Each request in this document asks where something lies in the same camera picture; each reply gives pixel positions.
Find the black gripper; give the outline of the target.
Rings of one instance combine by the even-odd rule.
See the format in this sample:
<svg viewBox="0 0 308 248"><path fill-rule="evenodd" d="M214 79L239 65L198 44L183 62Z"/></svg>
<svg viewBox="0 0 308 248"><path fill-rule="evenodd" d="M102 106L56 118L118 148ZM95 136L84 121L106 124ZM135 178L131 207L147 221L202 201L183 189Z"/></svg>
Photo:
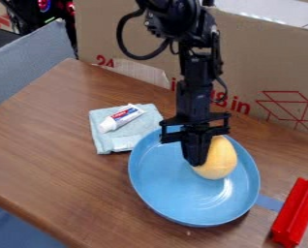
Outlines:
<svg viewBox="0 0 308 248"><path fill-rule="evenodd" d="M188 163L202 166L207 161L214 136L230 133L228 112L211 111L212 83L194 84L180 80L176 85L176 115L159 122L160 142L182 142Z"/></svg>

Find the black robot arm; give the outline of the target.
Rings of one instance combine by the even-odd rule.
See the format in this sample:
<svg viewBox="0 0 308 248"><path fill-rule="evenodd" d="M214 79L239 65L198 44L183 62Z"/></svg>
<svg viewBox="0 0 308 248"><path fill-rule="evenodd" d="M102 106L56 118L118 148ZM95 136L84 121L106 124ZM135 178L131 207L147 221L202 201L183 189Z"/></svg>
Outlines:
<svg viewBox="0 0 308 248"><path fill-rule="evenodd" d="M207 160L212 138L230 132L227 112L212 112L212 88L220 83L220 33L199 0L136 0L147 13L148 30L178 45L183 79L176 84L176 115L160 122L163 143L182 143L192 166Z"/></svg>

